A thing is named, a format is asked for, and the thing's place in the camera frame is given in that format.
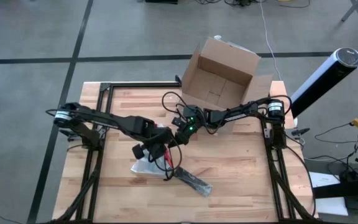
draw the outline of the cardboard box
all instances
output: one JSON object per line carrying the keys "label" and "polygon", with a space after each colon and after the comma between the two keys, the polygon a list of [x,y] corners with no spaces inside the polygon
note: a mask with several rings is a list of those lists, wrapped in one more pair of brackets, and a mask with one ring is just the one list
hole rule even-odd
{"label": "cardboard box", "polygon": [[209,38],[190,59],[181,80],[182,98],[188,105],[225,110],[268,96],[273,76],[255,76],[259,59],[253,52]]}

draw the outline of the floor tile line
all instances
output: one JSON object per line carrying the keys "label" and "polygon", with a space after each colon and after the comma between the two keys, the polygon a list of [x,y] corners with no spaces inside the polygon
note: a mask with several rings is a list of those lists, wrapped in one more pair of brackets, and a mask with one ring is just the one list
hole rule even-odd
{"label": "floor tile line", "polygon": [[[298,57],[328,57],[332,52],[282,52],[274,53],[278,58]],[[262,58],[272,58],[271,53],[256,53]],[[76,57],[76,58],[12,58],[0,59],[2,64],[23,64],[23,63],[86,63],[86,62],[136,62],[151,60],[188,60],[190,54],[183,55],[139,55],[139,56],[111,56],[111,57]]]}
{"label": "floor tile line", "polygon": [[[62,92],[60,94],[60,99],[59,99],[58,105],[64,104],[67,100],[68,90],[70,88],[71,80],[73,78],[76,60],[80,54],[81,45],[82,45],[82,41],[84,39],[86,25],[88,23],[88,19],[91,14],[92,5],[93,5],[93,0],[88,0],[86,9],[85,9],[85,13],[83,16],[83,20],[81,23],[80,31],[78,33],[78,37],[75,42],[73,56],[71,57],[72,60],[70,60],[70,65],[68,67],[65,82],[63,84]],[[35,188],[35,194],[34,194],[34,197],[32,200],[29,216],[27,218],[27,223],[36,223],[37,222],[37,216],[38,216],[40,204],[42,201],[42,195],[44,194],[45,184],[47,182],[47,177],[48,177],[48,173],[49,173],[50,164],[52,161],[53,152],[55,150],[58,132],[59,132],[59,128],[57,126],[53,125],[50,136],[49,136],[47,149],[45,151],[44,161],[41,166],[39,179],[37,182],[37,186]]]}

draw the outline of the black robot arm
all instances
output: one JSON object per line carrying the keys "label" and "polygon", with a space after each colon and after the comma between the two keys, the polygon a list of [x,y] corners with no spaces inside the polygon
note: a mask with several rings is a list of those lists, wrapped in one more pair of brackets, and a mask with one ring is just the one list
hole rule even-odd
{"label": "black robot arm", "polygon": [[[259,106],[267,105],[267,114],[259,113]],[[257,101],[250,101],[247,104],[224,111],[201,109],[195,105],[186,105],[183,109],[183,116],[174,118],[172,124],[178,126],[175,139],[178,144],[188,144],[190,136],[205,127],[207,132],[214,134],[226,123],[246,117],[263,118],[265,122],[272,125],[271,137],[278,147],[285,147],[285,112],[284,102],[275,98],[262,98]]]}
{"label": "black robot arm", "polygon": [[151,162],[163,156],[166,147],[173,139],[172,130],[168,127],[156,127],[154,121],[141,116],[121,117],[92,110],[79,103],[66,103],[56,111],[53,123],[59,128],[68,128],[82,138],[83,144],[89,147],[101,147],[101,137],[97,130],[89,129],[85,123],[118,129],[125,135],[140,141],[143,145],[132,148],[137,159],[144,157],[143,150],[147,149],[152,155]]}

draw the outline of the wooden table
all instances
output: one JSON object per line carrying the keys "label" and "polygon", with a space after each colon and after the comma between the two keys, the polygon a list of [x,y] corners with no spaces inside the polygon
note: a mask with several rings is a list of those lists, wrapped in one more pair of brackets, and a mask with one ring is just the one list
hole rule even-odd
{"label": "wooden table", "polygon": [[[98,90],[99,83],[84,83],[80,103],[95,108]],[[161,106],[161,97],[167,91],[180,93],[178,88],[116,88],[111,112],[119,116],[144,116],[176,129],[170,124],[174,114]],[[270,94],[286,95],[284,83],[273,82]],[[177,101],[174,96],[166,100],[171,108]],[[286,128],[294,127],[290,113],[286,115],[285,122]],[[137,142],[117,130],[110,130],[104,150],[94,222],[277,221],[261,132],[258,119],[240,119],[236,121],[232,134],[212,136],[200,130],[187,146],[181,147],[181,166],[213,185],[212,194],[203,197],[177,179],[166,182],[151,175],[134,174],[131,167],[136,159],[131,149]],[[288,139],[288,145],[302,156],[297,143]],[[63,214],[80,190],[86,153],[81,148],[67,153],[53,218]],[[172,153],[177,164],[178,150],[173,149]],[[306,171],[292,152],[284,150],[283,154],[291,190],[311,212],[313,200]],[[84,217],[88,211],[88,200]],[[288,216],[284,197],[282,205]]]}

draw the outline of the concrete floor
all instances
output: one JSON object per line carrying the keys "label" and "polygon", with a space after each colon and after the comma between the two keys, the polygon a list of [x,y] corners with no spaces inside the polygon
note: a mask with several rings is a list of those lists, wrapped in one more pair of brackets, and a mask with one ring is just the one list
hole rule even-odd
{"label": "concrete floor", "polygon": [[[87,0],[0,1],[0,58],[71,57]],[[274,52],[330,52],[339,47],[358,50],[358,15],[341,17],[350,1],[311,0],[305,9],[264,3],[270,45]],[[207,36],[268,53],[260,6],[230,7],[222,2],[199,5],[147,4],[135,0],[94,0],[80,57],[191,54]],[[326,57],[278,58],[288,94],[315,71]],[[78,63],[67,101],[78,101],[85,81],[160,81],[183,75],[187,60]],[[68,63],[0,64],[0,215],[25,223],[48,143],[52,119]],[[263,58],[258,75],[277,74],[271,58]],[[346,156],[352,145],[315,141],[313,136],[358,117],[358,70],[299,116],[305,134],[305,157]],[[327,138],[356,138],[354,128]],[[39,222],[52,216],[65,160],[65,138],[59,136],[41,203]],[[339,217],[324,216],[329,221]],[[356,222],[358,217],[341,217]]]}

